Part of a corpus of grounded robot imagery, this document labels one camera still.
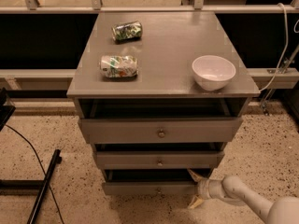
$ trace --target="terrazzo floor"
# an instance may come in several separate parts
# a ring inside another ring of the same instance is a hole
[[[211,178],[238,175],[270,201],[298,197],[298,126],[281,102],[271,102],[269,111],[271,115],[266,117],[258,103],[249,104],[242,126]],[[104,178],[77,121],[72,105],[67,105],[21,107],[7,123],[32,142],[46,169],[54,149],[61,150],[63,160],[50,185],[64,223],[262,223],[248,207],[218,200],[189,210],[191,196],[106,196],[101,188]],[[8,127],[0,132],[0,145],[0,179],[43,178],[32,149]],[[34,196],[0,196],[0,223],[27,223],[34,202]],[[62,223],[49,192],[37,223]]]

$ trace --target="can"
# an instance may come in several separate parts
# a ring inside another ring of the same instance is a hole
[[[139,21],[119,23],[112,26],[112,37],[115,41],[124,41],[142,36],[142,25]]]
[[[100,69],[105,77],[134,77],[138,74],[137,58],[133,56],[102,56]]]

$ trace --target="green can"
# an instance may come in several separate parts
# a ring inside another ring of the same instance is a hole
[[[112,37],[115,41],[138,39],[142,36],[142,25],[139,21],[119,23],[112,26]]]

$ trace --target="black cable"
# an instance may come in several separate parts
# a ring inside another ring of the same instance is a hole
[[[36,152],[36,149],[34,148],[34,146],[29,142],[28,139],[26,139],[22,134],[20,134],[20,133],[19,133],[18,131],[16,131],[14,128],[10,127],[10,126],[7,125],[7,124],[6,124],[6,126],[7,126],[10,130],[12,130],[12,131],[14,131],[15,133],[17,133],[20,137],[22,137],[22,138],[29,144],[29,146],[31,147],[31,149],[32,149],[32,150],[34,151],[34,153],[36,154],[38,163],[39,163],[39,165],[40,165],[40,167],[41,167],[41,169],[42,169],[44,175],[46,175],[45,169],[44,169],[44,167],[43,167],[43,165],[42,165],[42,163],[41,163],[41,161],[40,161],[40,159],[39,159],[39,157],[38,157],[38,155],[37,155],[37,152]],[[62,214],[61,214],[61,212],[60,212],[60,208],[59,208],[59,206],[58,206],[58,204],[57,204],[57,201],[56,201],[54,192],[53,192],[53,190],[52,190],[52,188],[51,188],[50,185],[49,185],[49,189],[50,189],[50,193],[52,194],[53,200],[54,200],[54,202],[55,202],[55,205],[56,205],[56,208],[57,208],[57,211],[58,211],[59,218],[60,218],[60,220],[62,221],[62,223],[64,224],[63,216],[62,216]]]

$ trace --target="black metal stand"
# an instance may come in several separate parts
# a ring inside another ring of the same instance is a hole
[[[41,180],[0,180],[0,195],[36,195],[36,202],[32,209],[27,224],[35,223],[46,191],[50,185],[50,179],[57,163],[62,158],[60,150],[56,149],[50,161],[45,178]]]

